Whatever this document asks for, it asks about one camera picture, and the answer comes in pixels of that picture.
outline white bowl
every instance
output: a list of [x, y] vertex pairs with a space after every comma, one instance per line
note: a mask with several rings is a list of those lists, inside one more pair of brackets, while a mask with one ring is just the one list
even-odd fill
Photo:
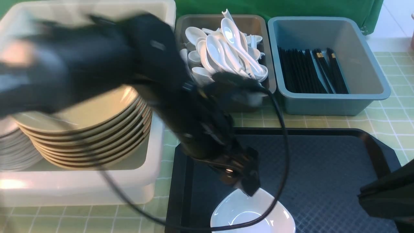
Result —
[[[263, 189], [259, 189], [253, 197], [248, 197], [237, 189], [214, 210], [210, 226], [229, 226], [254, 220], [266, 211], [273, 199], [274, 197]], [[280, 202], [277, 202], [273, 211], [263, 221], [246, 228], [216, 233], [295, 233], [295, 231], [292, 215]]]

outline white ceramic spoon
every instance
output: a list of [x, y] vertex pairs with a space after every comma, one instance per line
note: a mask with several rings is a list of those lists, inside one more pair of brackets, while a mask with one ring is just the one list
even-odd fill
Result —
[[260, 65], [262, 68], [263, 68], [263, 70], [265, 70], [266, 71], [266, 73], [265, 73], [265, 75], [263, 75], [260, 79], [256, 79], [259, 83], [261, 83], [261, 82], [263, 82], [263, 81], [265, 81], [266, 80], [266, 78], [267, 78], [267, 76], [269, 75], [269, 70], [267, 69], [267, 67], [266, 66], [264, 66], [264, 65]]
[[235, 73], [235, 71], [227, 64], [224, 48], [216, 37], [211, 36], [211, 35], [207, 36], [206, 46], [207, 46], [207, 52], [210, 55], [211, 59], [221, 69], [227, 72]]
[[[215, 36], [217, 39], [223, 39], [224, 40], [224, 42], [227, 44], [227, 40], [226, 40], [226, 38], [224, 38], [224, 36], [223, 36], [223, 34], [221, 34], [221, 31], [215, 31], [215, 32], [213, 32], [213, 33], [211, 33], [211, 35], [212, 36]], [[240, 63], [240, 64], [243, 64], [242, 63], [242, 61], [241, 61], [241, 59], [238, 57], [238, 54], [237, 54], [237, 51], [235, 50], [235, 49], [233, 49], [232, 47], [230, 47], [228, 44], [227, 44], [227, 47], [229, 47], [230, 48], [230, 50], [231, 50], [231, 52], [234, 54], [234, 56], [235, 57], [237, 57], [237, 59], [238, 59], [238, 62]]]
[[258, 49], [254, 49], [252, 47], [248, 48], [248, 53], [256, 61], [260, 60], [265, 55], [264, 53], [260, 52]]
[[208, 85], [214, 82], [211, 78], [211, 73], [203, 67], [193, 67], [191, 71], [193, 72], [194, 79], [199, 86]]
[[210, 35], [211, 33], [213, 33], [213, 30], [207, 29], [207, 28], [202, 28], [201, 31], [203, 31], [205, 34]]
[[252, 35], [246, 36], [246, 42], [247, 42], [247, 45], [250, 44], [250, 47], [252, 47], [253, 49], [257, 49], [258, 48], [258, 44], [256, 43], [256, 37], [255, 36], [252, 36]]
[[255, 76], [264, 76], [266, 71], [247, 53], [246, 50], [244, 50], [241, 43], [240, 32], [234, 22], [227, 18], [222, 19], [221, 32], [226, 38], [229, 46], [233, 47], [238, 52], [239, 57], [242, 58], [244, 63], [250, 63]]
[[[241, 45], [242, 45], [243, 49], [244, 49], [244, 50], [246, 50], [246, 51], [248, 52], [248, 51], [249, 51], [249, 47], [247, 46], [247, 40], [246, 40], [246, 37], [244, 36], [244, 34], [240, 33], [240, 39], [241, 39]], [[253, 70], [252, 70], [252, 68], [251, 68], [251, 66], [250, 66], [250, 63], [248, 63], [248, 62], [244, 62], [243, 60], [242, 60], [242, 62], [243, 62], [243, 64], [244, 64], [244, 67], [245, 67], [246, 73], [248, 73], [248, 75], [249, 75], [251, 78], [256, 79], [256, 76], [255, 76], [255, 74], [254, 74], [254, 72], [253, 72]]]
[[198, 52], [198, 55], [200, 55], [201, 64], [203, 65], [203, 67], [206, 70], [208, 70], [208, 72], [210, 72], [212, 74], [216, 73], [215, 68], [212, 67], [212, 65], [210, 65], [210, 62], [209, 62], [209, 59], [208, 59], [206, 41], [200, 41], [197, 44], [197, 52]]
[[230, 46], [227, 44], [226, 39], [224, 38], [223, 34], [219, 32], [214, 32], [211, 34], [215, 38], [217, 38], [224, 48], [224, 54], [226, 56], [226, 62], [230, 65], [230, 67], [239, 75], [249, 77], [248, 74], [245, 72], [245, 68], [242, 66], [240, 58], [237, 56], [237, 51], [233, 51]]
[[185, 30], [185, 36], [187, 37], [188, 41], [193, 45], [197, 45], [197, 39], [200, 37], [206, 38], [207, 35], [197, 27], [188, 27]]
[[258, 49], [257, 49], [257, 43], [256, 43], [256, 37], [252, 36], [251, 37], [251, 47], [248, 47], [247, 52], [249, 53], [250, 56], [252, 56], [256, 61], [258, 61], [259, 59], [262, 58], [262, 56], [264, 56], [264, 53], [261, 53]]
[[229, 12], [229, 10], [228, 10], [228, 9], [226, 9], [226, 11], [222, 11], [221, 13], [223, 14], [224, 18], [227, 18], [227, 19], [229, 19], [229, 20], [233, 21], [234, 23], [236, 23], [236, 22], [233, 20], [233, 17], [231, 16], [231, 14], [230, 14], [230, 12]]
[[188, 66], [188, 54], [187, 54], [187, 49], [181, 49], [180, 50], [180, 57], [181, 59], [184, 61], [185, 63], [185, 68], [187, 68], [187, 72], [188, 74], [190, 74], [190, 67]]
[[[247, 52], [248, 51], [248, 46], [247, 46], [246, 36], [241, 32], [240, 32], [240, 39], [241, 39], [241, 45], [242, 45], [243, 49], [246, 50], [246, 52]], [[236, 53], [236, 56], [239, 56], [238, 52], [233, 47], [230, 47], [230, 48], [232, 48], [232, 50]], [[240, 64], [244, 65], [245, 71], [248, 74], [248, 76], [251, 77], [251, 78], [256, 79], [255, 72], [252, 70], [252, 68], [250, 66], [250, 63], [245, 62], [240, 57], [239, 57], [239, 62], [240, 62]]]
[[[253, 38], [253, 37], [254, 37], [254, 39], [256, 40], [255, 45], [253, 45], [253, 44], [252, 44], [252, 38]], [[250, 47], [256, 46], [256, 48], [257, 48], [257, 45], [258, 45], [260, 42], [262, 42], [263, 37], [262, 37], [262, 36], [259, 36], [259, 35], [250, 35], [250, 36], [246, 36], [246, 40], [247, 40], [247, 44], [248, 44], [248, 45], [250, 45]]]

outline black chopsticks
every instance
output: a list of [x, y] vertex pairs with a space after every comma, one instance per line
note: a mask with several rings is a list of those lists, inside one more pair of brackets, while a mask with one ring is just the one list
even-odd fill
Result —
[[335, 52], [278, 47], [285, 87], [293, 93], [349, 94]]

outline green tile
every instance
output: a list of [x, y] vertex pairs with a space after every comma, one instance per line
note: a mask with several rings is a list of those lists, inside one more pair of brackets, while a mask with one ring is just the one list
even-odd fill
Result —
[[162, 149], [162, 160], [173, 161], [175, 150], [176, 150], [175, 146], [164, 145]]
[[243, 120], [242, 119], [233, 119], [234, 127], [243, 127]]
[[30, 233], [56, 232], [60, 217], [36, 217]]
[[42, 206], [39, 215], [62, 215], [64, 209], [64, 206]]
[[132, 210], [129, 206], [127, 205], [119, 205], [118, 207], [118, 213], [116, 214], [117, 217], [135, 217], [135, 218], [139, 218], [141, 217], [140, 215], [138, 215], [134, 210]]
[[414, 160], [414, 150], [406, 150], [405, 154], [407, 155], [408, 160]]
[[408, 80], [410, 85], [414, 85], [414, 76], [413, 75], [406, 75], [405, 78]]
[[164, 144], [177, 145], [177, 137], [171, 131], [164, 131]]
[[263, 120], [243, 119], [243, 127], [263, 127]]
[[145, 218], [141, 222], [141, 233], [164, 233], [164, 227], [158, 224], [154, 224], [152, 221]]
[[350, 120], [350, 121], [363, 121], [363, 120], [368, 120], [368, 116], [367, 116], [365, 111], [362, 111], [356, 116], [349, 116], [348, 120]]
[[383, 109], [366, 109], [366, 113], [371, 120], [388, 120]]
[[395, 61], [400, 66], [413, 66], [414, 62], [410, 57], [395, 57]]
[[264, 119], [277, 119], [276, 112], [273, 107], [264, 107], [262, 109]]
[[391, 56], [390, 52], [374, 52], [375, 56]]
[[142, 218], [141, 227], [140, 228], [141, 228], [141, 232], [145, 232], [145, 233], [146, 232], [150, 232], [150, 233], [154, 232], [154, 233], [156, 233], [155, 232], [155, 224], [154, 224], [154, 222], [152, 222], [152, 221], [150, 221], [150, 220], [148, 220], [146, 218]]
[[83, 233], [87, 218], [62, 218], [58, 233]]
[[0, 215], [0, 230], [2, 230], [3, 227], [6, 225], [7, 220], [8, 220], [7, 216]]
[[278, 120], [264, 120], [265, 127], [280, 128], [280, 122]]
[[392, 57], [377, 57], [377, 61], [382, 66], [392, 66], [396, 65]]
[[241, 118], [241, 113], [240, 112], [233, 112], [230, 114], [233, 118]]
[[396, 150], [395, 154], [397, 155], [397, 158], [400, 161], [401, 166], [404, 166], [408, 163], [407, 157], [405, 156], [403, 150]]
[[13, 214], [36, 215], [39, 207], [15, 207]]
[[65, 210], [66, 216], [88, 216], [90, 206], [67, 206]]
[[407, 115], [404, 112], [404, 109], [384, 109], [384, 111], [391, 121], [409, 120]]
[[141, 219], [116, 219], [113, 233], [138, 233]]
[[303, 121], [285, 120], [285, 125], [287, 128], [306, 128], [305, 120]]
[[242, 114], [243, 119], [261, 119], [262, 118], [262, 111], [256, 112], [244, 112]]
[[264, 107], [270, 107], [270, 106], [273, 106], [273, 104], [272, 104], [272, 101], [269, 98], [264, 98], [263, 99], [262, 106], [264, 106]]
[[371, 121], [371, 124], [376, 133], [394, 134], [391, 124], [387, 121]]
[[165, 227], [156, 224], [154, 227], [154, 233], [164, 233], [165, 232]]
[[5, 226], [4, 233], [29, 232], [34, 217], [11, 217]]
[[330, 121], [328, 120], [328, 127], [329, 128], [336, 128], [336, 129], [347, 129], [349, 128], [347, 121]]
[[305, 119], [305, 117], [303, 115], [290, 115], [290, 114], [287, 114], [287, 113], [283, 114], [283, 118], [285, 120], [304, 120]]
[[328, 122], [326, 120], [307, 120], [308, 128], [327, 128]]
[[91, 216], [96, 217], [114, 217], [116, 212], [116, 205], [110, 206], [93, 206]]
[[395, 95], [396, 96], [414, 96], [413, 89], [407, 85], [407, 86], [393, 86]]
[[398, 135], [397, 137], [404, 149], [414, 149], [414, 135]]
[[401, 70], [398, 66], [382, 66], [385, 75], [401, 75]]
[[12, 207], [10, 207], [10, 208], [8, 208], [8, 207], [1, 207], [0, 208], [0, 215], [9, 215], [9, 214], [11, 214], [12, 210], [13, 210]]
[[396, 57], [408, 57], [408, 53], [406, 52], [391, 52], [391, 55]]
[[306, 120], [322, 120], [322, 121], [324, 121], [324, 120], [326, 120], [326, 117], [325, 116], [312, 116], [312, 115], [305, 115], [305, 116], [303, 116]]
[[400, 69], [404, 75], [414, 75], [414, 66], [400, 66]]
[[387, 80], [391, 85], [407, 85], [408, 82], [402, 75], [387, 75]]
[[379, 101], [372, 101], [372, 103], [368, 107], [369, 108], [381, 108], [381, 104]]
[[155, 182], [155, 196], [165, 197], [170, 195], [171, 179], [161, 179]]
[[145, 211], [156, 217], [166, 217], [168, 207], [168, 198], [153, 198], [145, 204]]
[[404, 108], [414, 108], [414, 97], [399, 97]]
[[159, 178], [171, 178], [173, 174], [173, 162], [170, 161], [162, 161], [161, 162], [161, 169], [159, 171]]
[[112, 219], [89, 218], [85, 233], [111, 233]]
[[410, 120], [414, 120], [414, 109], [404, 109]]
[[350, 121], [349, 127], [353, 129], [362, 129], [367, 133], [373, 133], [373, 129], [369, 121]]
[[408, 121], [394, 121], [391, 125], [396, 134], [414, 134], [414, 128]]
[[381, 104], [384, 108], [401, 108], [401, 104], [397, 97], [389, 97], [386, 100], [381, 100]]
[[395, 135], [378, 134], [378, 139], [392, 149], [401, 149], [400, 143]]

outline white plate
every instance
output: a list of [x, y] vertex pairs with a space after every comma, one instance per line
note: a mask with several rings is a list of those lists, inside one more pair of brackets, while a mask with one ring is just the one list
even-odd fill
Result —
[[[248, 197], [237, 189], [229, 194], [214, 210], [210, 225], [229, 226], [245, 223], [258, 218], [269, 207], [274, 197], [259, 189], [253, 197]], [[246, 228], [216, 233], [295, 233], [295, 221], [286, 208], [277, 202], [273, 211], [261, 222]]]
[[13, 118], [7, 116], [0, 120], [0, 137], [14, 132], [18, 128]]
[[73, 130], [86, 130], [115, 118], [133, 104], [137, 96], [134, 88], [121, 86], [52, 115], [24, 112], [14, 114], [13, 118], [25, 128], [41, 133], [66, 132], [60, 121], [70, 124]]

